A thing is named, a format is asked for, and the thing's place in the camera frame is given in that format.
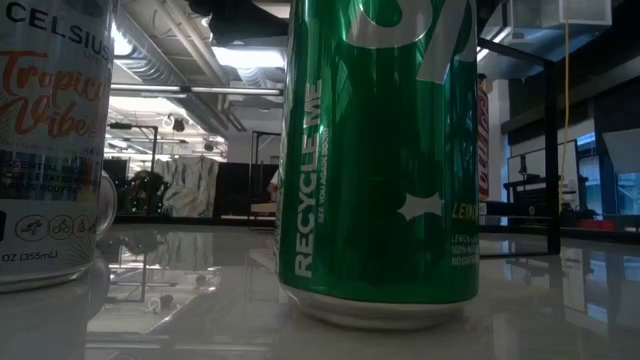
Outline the red cola can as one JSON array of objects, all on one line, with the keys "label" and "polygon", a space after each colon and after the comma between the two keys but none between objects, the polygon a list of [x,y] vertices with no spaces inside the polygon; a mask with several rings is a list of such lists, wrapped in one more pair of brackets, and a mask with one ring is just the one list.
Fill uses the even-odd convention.
[{"label": "red cola can", "polygon": [[487,204],[489,199],[489,110],[488,95],[485,89],[486,76],[478,75],[477,80],[477,157],[478,157],[478,222],[486,223]]}]

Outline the black partition panel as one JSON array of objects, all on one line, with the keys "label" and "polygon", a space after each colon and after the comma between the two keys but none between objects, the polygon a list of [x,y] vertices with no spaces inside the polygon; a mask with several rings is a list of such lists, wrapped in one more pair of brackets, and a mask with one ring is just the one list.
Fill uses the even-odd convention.
[{"label": "black partition panel", "polygon": [[220,163],[213,217],[247,216],[252,205],[269,203],[268,186],[277,171],[273,164]]}]

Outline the white draped cloth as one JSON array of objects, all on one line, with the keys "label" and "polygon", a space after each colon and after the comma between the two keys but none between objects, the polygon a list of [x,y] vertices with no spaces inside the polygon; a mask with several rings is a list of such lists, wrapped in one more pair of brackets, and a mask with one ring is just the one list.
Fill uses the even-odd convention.
[{"label": "white draped cloth", "polygon": [[163,212],[171,217],[213,216],[219,163],[199,157],[180,157],[155,162],[156,172],[169,184]]}]

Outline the ceiling light panel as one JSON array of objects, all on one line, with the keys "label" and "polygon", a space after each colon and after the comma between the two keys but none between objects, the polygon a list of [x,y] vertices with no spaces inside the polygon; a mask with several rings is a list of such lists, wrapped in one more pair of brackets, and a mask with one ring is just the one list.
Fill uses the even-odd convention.
[{"label": "ceiling light panel", "polygon": [[212,47],[221,65],[237,69],[284,68],[285,56],[278,49],[254,47]]}]

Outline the dark robot with green lights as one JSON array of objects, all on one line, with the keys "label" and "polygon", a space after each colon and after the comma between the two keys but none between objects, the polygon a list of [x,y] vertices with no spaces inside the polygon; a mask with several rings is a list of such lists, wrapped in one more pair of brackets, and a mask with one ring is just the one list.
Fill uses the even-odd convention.
[{"label": "dark robot with green lights", "polygon": [[164,197],[170,184],[156,172],[140,170],[128,180],[122,196],[126,213],[159,215],[164,209]]}]

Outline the black desk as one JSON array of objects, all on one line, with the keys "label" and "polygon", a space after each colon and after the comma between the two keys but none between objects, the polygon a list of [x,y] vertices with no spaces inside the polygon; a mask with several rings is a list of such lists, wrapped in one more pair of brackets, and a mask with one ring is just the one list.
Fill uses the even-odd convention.
[{"label": "black desk", "polygon": [[[565,180],[560,191],[560,223],[562,227],[579,227],[582,220],[593,220],[597,212],[586,205],[587,177],[579,175],[577,179]],[[542,208],[547,206],[546,179],[540,175],[527,175],[523,180],[503,185],[508,193],[508,203],[521,205],[527,211],[525,217],[508,217],[508,225],[545,225],[541,219]]]}]

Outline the white Celsius can black lid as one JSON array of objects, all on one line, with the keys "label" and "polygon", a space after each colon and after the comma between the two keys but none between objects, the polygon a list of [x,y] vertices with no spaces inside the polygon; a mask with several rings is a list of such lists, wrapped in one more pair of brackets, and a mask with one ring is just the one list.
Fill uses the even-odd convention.
[{"label": "white Celsius can black lid", "polygon": [[119,0],[0,0],[0,293],[93,262]]}]

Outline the red box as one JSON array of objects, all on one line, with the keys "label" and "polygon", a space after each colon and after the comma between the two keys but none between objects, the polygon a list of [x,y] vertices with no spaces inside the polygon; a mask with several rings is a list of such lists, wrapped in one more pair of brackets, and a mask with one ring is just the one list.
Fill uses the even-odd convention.
[{"label": "red box", "polygon": [[609,220],[579,219],[577,225],[581,229],[597,231],[615,231],[616,225]]}]

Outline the black metal table frame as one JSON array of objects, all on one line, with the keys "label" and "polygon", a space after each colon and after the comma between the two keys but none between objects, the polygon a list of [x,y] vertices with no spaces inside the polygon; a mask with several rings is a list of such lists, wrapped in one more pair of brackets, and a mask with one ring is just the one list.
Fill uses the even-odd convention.
[{"label": "black metal table frame", "polygon": [[[115,224],[163,224],[171,226],[228,226],[228,227],[255,227],[275,228],[276,223],[272,219],[248,219],[240,218],[192,218],[169,216],[141,216],[141,215],[117,215]],[[501,226],[480,225],[481,233],[510,233],[546,236],[546,227],[536,226]],[[624,244],[640,246],[640,232],[590,230],[582,228],[560,227],[558,235],[562,239],[576,239],[595,241],[600,243]]]}]

